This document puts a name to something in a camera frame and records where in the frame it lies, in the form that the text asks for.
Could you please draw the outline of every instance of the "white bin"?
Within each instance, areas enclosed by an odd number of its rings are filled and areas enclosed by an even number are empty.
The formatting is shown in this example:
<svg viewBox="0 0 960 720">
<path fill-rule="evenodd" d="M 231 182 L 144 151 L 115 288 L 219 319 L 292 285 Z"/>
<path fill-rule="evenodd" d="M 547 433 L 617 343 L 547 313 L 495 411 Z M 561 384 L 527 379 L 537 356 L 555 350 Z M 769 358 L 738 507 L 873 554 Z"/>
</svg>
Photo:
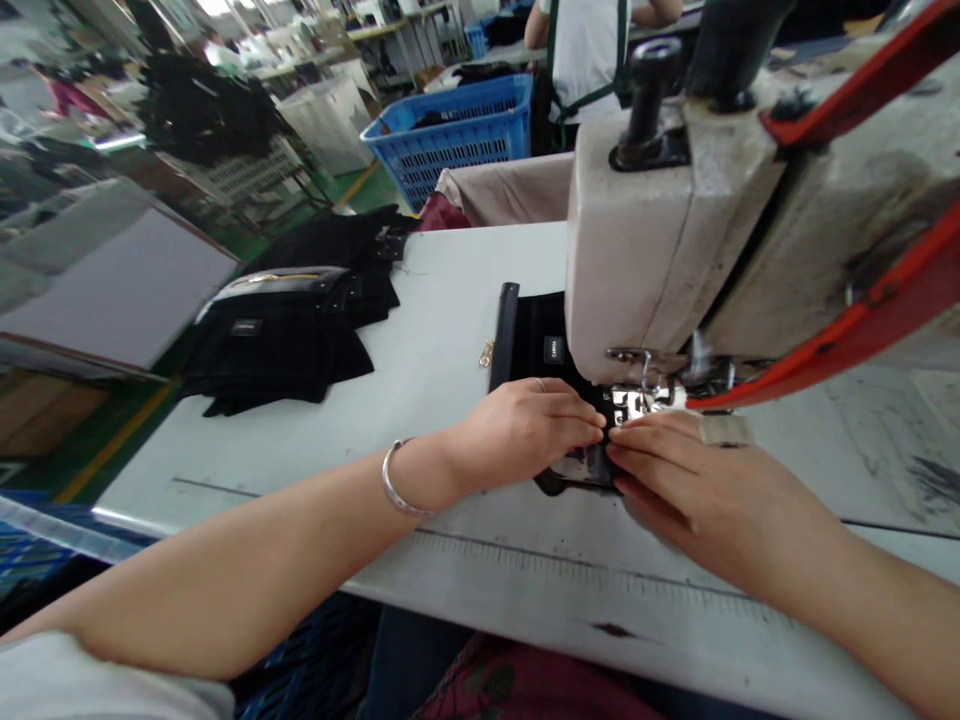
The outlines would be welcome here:
<svg viewBox="0 0 960 720">
<path fill-rule="evenodd" d="M 373 153 L 360 142 L 372 118 L 348 77 L 301 88 L 277 109 L 331 175 L 369 167 Z"/>
</svg>

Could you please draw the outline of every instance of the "hand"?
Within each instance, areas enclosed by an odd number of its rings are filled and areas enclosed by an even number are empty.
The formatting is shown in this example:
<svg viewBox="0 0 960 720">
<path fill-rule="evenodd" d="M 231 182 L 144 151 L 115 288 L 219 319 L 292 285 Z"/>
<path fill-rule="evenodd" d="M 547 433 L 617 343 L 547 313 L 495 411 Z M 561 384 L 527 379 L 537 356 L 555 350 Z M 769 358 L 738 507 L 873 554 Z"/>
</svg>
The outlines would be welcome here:
<svg viewBox="0 0 960 720">
<path fill-rule="evenodd" d="M 700 417 L 657 413 L 610 431 L 610 459 L 635 518 L 750 595 L 802 615 L 853 539 L 793 473 L 758 447 L 700 439 Z"/>
<path fill-rule="evenodd" d="M 506 383 L 445 431 L 444 454 L 465 494 L 529 480 L 573 448 L 603 439 L 606 419 L 557 378 Z"/>
</svg>

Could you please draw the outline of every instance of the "sewing machine knob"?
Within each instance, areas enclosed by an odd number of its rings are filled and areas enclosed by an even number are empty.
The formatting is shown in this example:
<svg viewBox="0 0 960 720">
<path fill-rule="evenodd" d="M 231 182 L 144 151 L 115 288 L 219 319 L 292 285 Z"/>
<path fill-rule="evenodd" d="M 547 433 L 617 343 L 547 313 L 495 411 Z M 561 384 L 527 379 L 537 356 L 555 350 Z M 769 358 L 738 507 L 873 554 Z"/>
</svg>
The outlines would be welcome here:
<svg viewBox="0 0 960 720">
<path fill-rule="evenodd" d="M 659 38 L 638 45 L 630 56 L 633 105 L 617 149 L 625 169 L 660 154 L 660 105 L 680 73 L 680 49 L 677 38 Z"/>
</svg>

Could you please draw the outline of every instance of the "work table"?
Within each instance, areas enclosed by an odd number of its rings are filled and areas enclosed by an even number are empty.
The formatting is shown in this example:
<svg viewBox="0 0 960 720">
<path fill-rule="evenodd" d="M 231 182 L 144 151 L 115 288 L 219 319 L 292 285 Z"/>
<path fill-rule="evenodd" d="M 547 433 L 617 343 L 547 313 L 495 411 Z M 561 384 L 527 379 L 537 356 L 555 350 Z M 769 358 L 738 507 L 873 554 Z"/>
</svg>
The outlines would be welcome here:
<svg viewBox="0 0 960 720">
<path fill-rule="evenodd" d="M 411 236 L 393 276 L 401 306 L 360 331 L 374 373 L 322 405 L 232 418 L 187 398 L 96 512 L 165 536 L 459 421 L 486 392 L 501 285 L 555 292 L 565 267 L 565 223 Z M 744 414 L 855 532 L 960 582 L 960 511 L 911 474 L 913 457 L 956 470 L 960 450 L 906 371 L 857 369 Z M 532 482 L 472 497 L 344 589 L 784 716 L 910 717 L 841 650 L 662 544 L 613 497 L 548 498 Z"/>
</svg>

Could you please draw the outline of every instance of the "industrial sewing machine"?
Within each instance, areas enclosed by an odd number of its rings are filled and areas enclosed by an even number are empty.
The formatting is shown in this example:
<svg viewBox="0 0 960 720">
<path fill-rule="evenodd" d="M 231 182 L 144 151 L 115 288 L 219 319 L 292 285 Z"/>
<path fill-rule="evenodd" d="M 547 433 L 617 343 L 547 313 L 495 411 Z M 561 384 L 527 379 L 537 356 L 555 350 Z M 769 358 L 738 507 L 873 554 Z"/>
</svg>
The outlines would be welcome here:
<svg viewBox="0 0 960 720">
<path fill-rule="evenodd" d="M 802 88 L 760 69 L 793 4 L 708 2 L 685 94 L 664 102 L 679 41 L 651 41 L 630 58 L 632 109 L 580 130 L 566 341 L 616 424 L 685 391 L 708 442 L 737 443 L 732 408 L 930 321 L 924 354 L 960 368 L 956 313 L 937 320 L 960 302 L 960 3 Z M 610 489 L 593 475 L 568 479 Z"/>
</svg>

